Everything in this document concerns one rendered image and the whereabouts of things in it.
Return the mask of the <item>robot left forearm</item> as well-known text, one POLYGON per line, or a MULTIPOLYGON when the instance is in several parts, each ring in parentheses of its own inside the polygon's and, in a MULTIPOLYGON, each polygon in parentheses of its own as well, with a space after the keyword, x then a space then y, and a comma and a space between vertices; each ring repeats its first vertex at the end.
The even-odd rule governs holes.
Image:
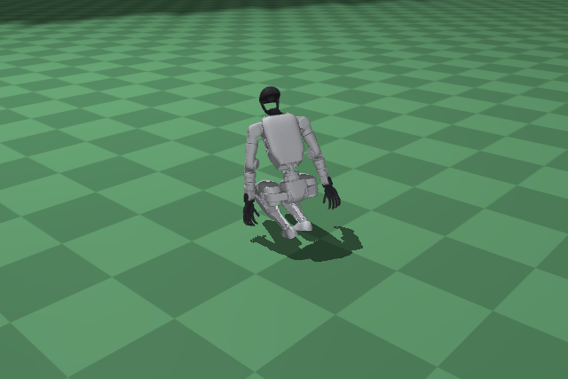
MULTIPOLYGON (((253 170, 248 170, 245 168, 245 164, 244 164, 244 177, 245 177, 245 181, 244 181, 244 193, 248 194, 248 200, 254 200, 255 199, 255 190, 256 190, 256 186, 255 186, 255 176, 256 176, 256 172, 253 170)), ((244 197, 244 194, 243 194, 244 197)))

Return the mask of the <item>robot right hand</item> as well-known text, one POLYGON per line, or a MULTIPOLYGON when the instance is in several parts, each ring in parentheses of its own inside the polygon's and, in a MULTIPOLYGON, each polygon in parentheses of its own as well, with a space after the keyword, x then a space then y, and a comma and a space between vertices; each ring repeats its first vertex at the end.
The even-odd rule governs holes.
POLYGON ((328 180, 329 185, 323 186, 325 188, 325 195, 324 195, 323 203, 325 203, 326 197, 328 197, 328 202, 329 202, 328 209, 331 208, 331 201, 332 201, 332 205, 333 205, 332 209, 334 209, 334 208, 337 208, 337 205, 340 206, 341 201, 340 201, 339 195, 337 194, 337 191, 334 189, 334 187, 332 187, 333 182, 331 180, 331 177, 327 177, 327 180, 328 180))

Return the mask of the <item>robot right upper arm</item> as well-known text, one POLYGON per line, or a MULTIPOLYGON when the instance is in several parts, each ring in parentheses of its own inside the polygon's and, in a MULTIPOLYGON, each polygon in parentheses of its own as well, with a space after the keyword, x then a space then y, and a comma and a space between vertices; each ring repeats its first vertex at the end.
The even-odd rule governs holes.
POLYGON ((312 131, 310 120, 304 116, 296 116, 296 118, 304 141, 309 146, 306 151, 306 155, 310 159, 315 159, 320 155, 320 147, 312 131))

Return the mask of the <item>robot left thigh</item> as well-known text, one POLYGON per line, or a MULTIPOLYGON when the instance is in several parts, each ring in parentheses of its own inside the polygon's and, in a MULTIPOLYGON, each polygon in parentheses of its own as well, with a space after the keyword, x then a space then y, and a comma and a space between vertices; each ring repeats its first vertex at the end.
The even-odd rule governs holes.
POLYGON ((265 199, 267 206, 279 206, 288 199, 288 193, 281 191, 280 185, 271 180, 261 180, 255 186, 255 194, 265 199))

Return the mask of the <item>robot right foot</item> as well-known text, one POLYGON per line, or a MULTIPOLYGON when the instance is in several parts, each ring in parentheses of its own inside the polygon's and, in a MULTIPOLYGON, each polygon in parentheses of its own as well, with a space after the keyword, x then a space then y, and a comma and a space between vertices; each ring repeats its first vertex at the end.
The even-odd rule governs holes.
MULTIPOLYGON (((299 221, 300 222, 300 221, 299 221)), ((303 223, 297 222, 294 227, 297 231, 312 231, 312 223, 304 219, 303 223)))

